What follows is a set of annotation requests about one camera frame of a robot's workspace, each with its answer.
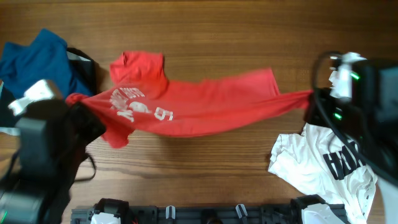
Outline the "red printed t-shirt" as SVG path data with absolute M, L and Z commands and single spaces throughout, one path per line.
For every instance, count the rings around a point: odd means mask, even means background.
M 113 148 L 128 144 L 136 130 L 190 138 L 218 134 L 309 105 L 311 91 L 281 93 L 273 72 L 255 70 L 199 83 L 169 80 L 164 56 L 124 52 L 109 68 L 113 87 L 95 96 L 73 93 L 106 126 Z

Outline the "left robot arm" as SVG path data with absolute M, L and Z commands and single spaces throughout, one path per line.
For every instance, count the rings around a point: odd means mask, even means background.
M 80 164 L 92 157 L 86 146 L 106 131 L 82 103 L 31 103 L 16 126 L 18 172 L 1 178 L 1 223 L 61 223 Z

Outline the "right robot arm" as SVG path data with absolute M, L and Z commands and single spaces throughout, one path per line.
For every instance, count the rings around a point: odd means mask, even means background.
M 334 99 L 318 87 L 322 64 L 342 65 L 336 52 L 326 52 L 313 64 L 310 107 L 306 121 L 331 128 L 355 158 L 379 177 L 386 223 L 397 223 L 397 61 L 362 60 L 348 76 L 351 98 Z

